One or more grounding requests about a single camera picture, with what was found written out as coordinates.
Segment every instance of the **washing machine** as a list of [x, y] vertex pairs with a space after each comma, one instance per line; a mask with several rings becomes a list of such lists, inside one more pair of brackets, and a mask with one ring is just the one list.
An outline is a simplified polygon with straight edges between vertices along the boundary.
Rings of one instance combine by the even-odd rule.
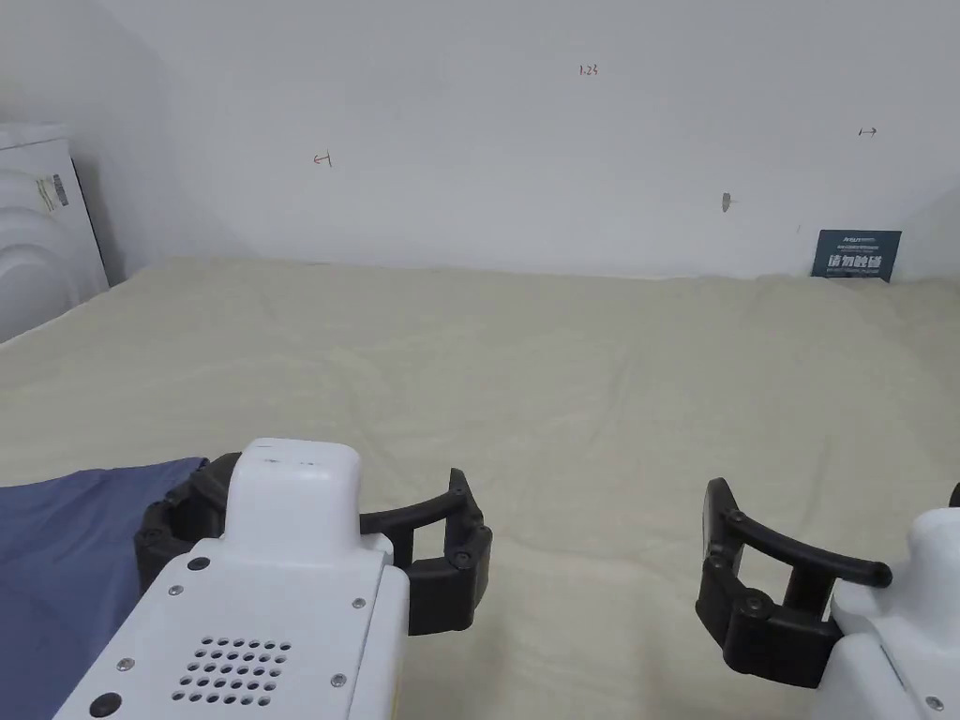
[[108, 288], [66, 138], [0, 124], [0, 343]]

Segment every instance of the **blue cloth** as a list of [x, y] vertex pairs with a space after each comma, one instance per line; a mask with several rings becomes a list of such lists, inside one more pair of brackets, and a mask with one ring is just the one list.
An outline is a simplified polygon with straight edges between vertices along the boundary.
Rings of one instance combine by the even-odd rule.
[[139, 598], [133, 535], [205, 460], [0, 488], [0, 715], [50, 720]]

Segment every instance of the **bed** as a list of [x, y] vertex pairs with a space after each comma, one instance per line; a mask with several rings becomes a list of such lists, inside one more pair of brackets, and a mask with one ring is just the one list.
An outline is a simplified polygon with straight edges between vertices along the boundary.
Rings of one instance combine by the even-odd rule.
[[705, 484], [903, 557], [960, 479], [957, 357], [950, 281], [172, 259], [0, 346], [0, 482], [292, 437], [356, 448], [376, 510], [455, 466], [490, 587], [469, 631], [410, 641], [401, 718], [804, 718], [807, 691], [734, 674], [696, 619]]

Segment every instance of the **label sticker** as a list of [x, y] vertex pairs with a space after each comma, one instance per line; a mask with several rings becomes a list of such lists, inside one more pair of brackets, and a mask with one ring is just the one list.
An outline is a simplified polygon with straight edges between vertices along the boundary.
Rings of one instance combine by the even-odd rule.
[[890, 282], [901, 230], [820, 230], [813, 277], [880, 277]]

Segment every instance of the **black circular button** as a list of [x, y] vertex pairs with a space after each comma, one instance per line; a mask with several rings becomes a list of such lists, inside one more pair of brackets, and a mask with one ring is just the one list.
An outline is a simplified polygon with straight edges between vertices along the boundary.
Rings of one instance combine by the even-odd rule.
[[121, 698], [115, 692], [105, 692], [99, 698], [90, 703], [90, 717], [107, 717], [112, 715], [123, 703]]

